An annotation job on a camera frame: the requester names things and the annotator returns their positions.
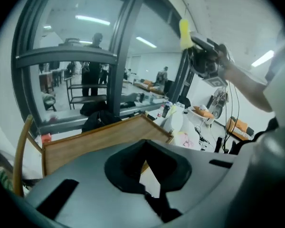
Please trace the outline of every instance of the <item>glass pane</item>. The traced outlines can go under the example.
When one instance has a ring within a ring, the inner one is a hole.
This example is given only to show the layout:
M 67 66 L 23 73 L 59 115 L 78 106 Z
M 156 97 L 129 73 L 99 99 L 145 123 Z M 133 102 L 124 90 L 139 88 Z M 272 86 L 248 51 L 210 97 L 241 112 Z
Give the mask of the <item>glass pane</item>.
M 144 3 L 128 51 L 122 90 L 122 104 L 127 104 L 121 106 L 121 111 L 167 101 L 180 60 L 179 37 L 162 16 Z
M 110 67 L 74 61 L 31 66 L 33 95 L 42 121 L 87 117 L 92 108 L 105 109 Z
M 72 45 L 108 50 L 123 3 L 124 0 L 49 0 L 34 48 Z

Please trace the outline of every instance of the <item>chair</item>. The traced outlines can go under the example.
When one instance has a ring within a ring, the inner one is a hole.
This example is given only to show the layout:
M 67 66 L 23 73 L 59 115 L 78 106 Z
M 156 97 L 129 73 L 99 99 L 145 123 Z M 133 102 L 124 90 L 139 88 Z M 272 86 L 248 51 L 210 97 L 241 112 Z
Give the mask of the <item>chair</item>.
M 24 154 L 24 146 L 26 139 L 28 139 L 33 146 L 42 153 L 42 149 L 39 147 L 39 145 L 35 142 L 33 137 L 29 134 L 29 129 L 33 122 L 33 116 L 28 115 L 24 126 L 22 128 L 18 145 L 16 149 L 16 155 L 15 155 L 15 162 L 14 162 L 14 168 L 13 168 L 13 189 L 14 193 L 23 197 L 23 188 L 22 188 L 22 161 L 23 161 L 23 154 Z

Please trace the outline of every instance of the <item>shelf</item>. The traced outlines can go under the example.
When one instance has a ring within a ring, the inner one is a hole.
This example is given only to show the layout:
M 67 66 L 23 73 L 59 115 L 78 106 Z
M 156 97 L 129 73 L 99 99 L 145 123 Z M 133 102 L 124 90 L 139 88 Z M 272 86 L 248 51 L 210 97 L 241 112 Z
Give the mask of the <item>shelf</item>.
M 106 101 L 106 95 L 96 96 L 75 96 L 72 98 L 70 104 L 84 104 L 88 102 Z
M 70 85 L 67 89 L 107 88 L 107 85 Z

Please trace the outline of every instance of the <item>ceiling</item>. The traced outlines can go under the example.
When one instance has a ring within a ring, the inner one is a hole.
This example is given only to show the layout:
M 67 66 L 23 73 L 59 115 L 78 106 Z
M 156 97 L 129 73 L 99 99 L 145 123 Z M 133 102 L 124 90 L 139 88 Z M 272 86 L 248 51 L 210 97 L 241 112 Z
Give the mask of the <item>ceiling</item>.
M 267 0 L 184 0 L 198 32 L 224 43 L 238 66 L 251 64 L 275 49 L 282 21 Z M 259 67 L 267 67 L 267 61 Z
M 108 49 L 122 5 L 121 0 L 50 0 L 46 25 L 50 25 L 52 29 L 44 30 L 44 35 L 54 31 L 63 41 L 66 38 L 92 41 L 93 35 L 100 32 L 103 34 L 100 46 Z M 109 21 L 110 25 L 78 20 L 75 15 L 102 19 Z M 136 37 L 142 37 L 157 48 L 138 41 Z M 143 4 L 134 27 L 128 55 L 154 52 L 180 52 L 179 39 L 166 21 Z

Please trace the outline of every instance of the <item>person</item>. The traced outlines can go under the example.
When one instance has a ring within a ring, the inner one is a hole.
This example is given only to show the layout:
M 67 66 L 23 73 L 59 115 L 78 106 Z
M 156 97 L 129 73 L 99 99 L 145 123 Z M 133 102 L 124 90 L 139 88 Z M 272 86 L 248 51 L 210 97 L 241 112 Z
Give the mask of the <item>person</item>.
M 95 33 L 92 39 L 92 44 L 87 47 L 91 48 L 99 48 L 101 41 L 103 39 L 103 35 L 101 33 Z M 97 62 L 88 62 L 84 63 L 81 74 L 81 84 L 83 85 L 97 85 L 99 81 L 101 64 Z M 82 89 L 82 96 L 89 96 L 90 88 Z M 98 94 L 98 88 L 91 88 L 91 96 L 96 96 Z
M 225 67 L 224 78 L 233 83 L 234 86 L 239 89 L 239 91 L 244 95 L 244 97 L 255 107 L 263 110 L 265 112 L 272 112 L 272 108 L 269 102 L 266 100 L 263 91 L 266 89 L 267 85 L 274 78 L 275 74 L 280 69 L 280 66 L 283 64 L 282 61 L 285 59 L 285 26 L 280 30 L 277 37 L 277 50 L 275 51 L 275 56 L 273 57 L 269 70 L 265 76 L 267 84 L 264 85 L 260 82 L 257 82 L 242 72 L 234 63 L 229 61 L 226 57 L 227 49 L 221 44 L 218 57 Z M 273 118 L 269 121 L 268 127 L 265 131 L 259 132 L 255 135 L 253 141 L 255 141 L 262 133 L 268 132 L 278 128 L 278 122 L 276 118 Z M 241 146 L 249 141 L 241 141 L 236 145 L 231 154 L 238 154 Z
M 106 78 L 108 76 L 108 71 L 109 71 L 109 65 L 108 64 L 102 65 L 101 73 L 100 73 L 100 79 L 99 79 L 99 84 L 100 85 L 102 83 L 104 83 L 106 85 L 106 83 L 107 83 Z
M 160 71 L 157 73 L 157 76 L 156 76 L 156 81 L 155 81 L 155 84 L 154 86 L 155 87 L 158 87 L 158 90 L 162 91 L 164 90 L 165 88 L 165 84 L 168 80 L 168 67 L 164 67 L 163 68 L 163 71 Z

